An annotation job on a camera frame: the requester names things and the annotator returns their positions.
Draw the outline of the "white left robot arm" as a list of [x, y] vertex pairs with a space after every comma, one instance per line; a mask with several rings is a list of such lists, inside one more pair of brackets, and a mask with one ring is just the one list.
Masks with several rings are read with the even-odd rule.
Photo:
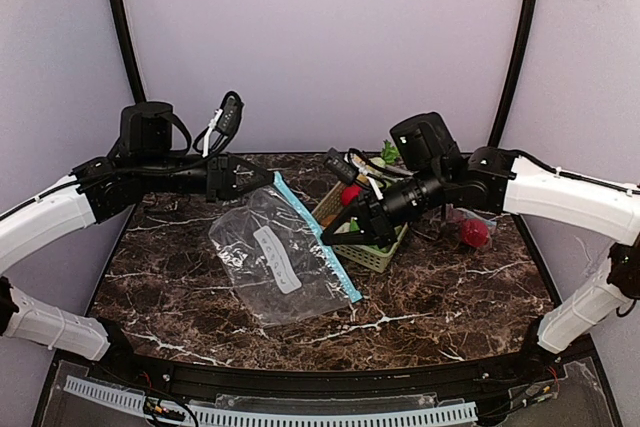
[[[124, 108], [109, 153], [71, 170], [51, 187], [1, 215], [1, 269], [54, 241], [103, 223], [152, 193], [198, 194], [208, 202], [236, 200], [273, 182], [273, 173], [226, 148], [239, 131], [244, 104], [230, 91], [207, 127], [192, 136], [160, 101]], [[50, 350], [107, 363], [132, 354], [116, 323], [72, 314], [1, 280], [1, 333]]]

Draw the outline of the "clear zip bag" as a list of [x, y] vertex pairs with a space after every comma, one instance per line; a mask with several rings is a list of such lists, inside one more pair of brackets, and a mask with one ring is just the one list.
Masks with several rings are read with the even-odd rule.
[[279, 327], [362, 299], [321, 226], [279, 172], [209, 230], [231, 286], [255, 321]]
[[444, 205], [411, 224], [411, 231], [429, 240], [448, 239], [476, 250], [487, 250], [496, 231], [495, 220], [487, 219], [471, 210]]

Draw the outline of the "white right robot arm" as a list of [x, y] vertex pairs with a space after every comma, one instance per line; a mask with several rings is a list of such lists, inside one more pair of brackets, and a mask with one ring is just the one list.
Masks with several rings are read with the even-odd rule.
[[412, 116], [390, 135], [409, 175], [382, 192], [362, 190], [324, 229], [334, 245], [395, 243], [396, 228], [449, 204], [531, 215], [613, 240], [606, 262], [568, 300], [535, 323], [536, 353], [563, 352], [611, 312], [639, 298], [639, 189], [551, 167], [521, 150], [460, 152], [436, 112]]

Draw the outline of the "round red fruit toy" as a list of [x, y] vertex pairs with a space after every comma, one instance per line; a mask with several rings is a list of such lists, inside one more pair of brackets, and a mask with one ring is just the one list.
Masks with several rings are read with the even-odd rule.
[[340, 202], [342, 206], [348, 206], [361, 193], [362, 188], [358, 185], [346, 187], [340, 194]]

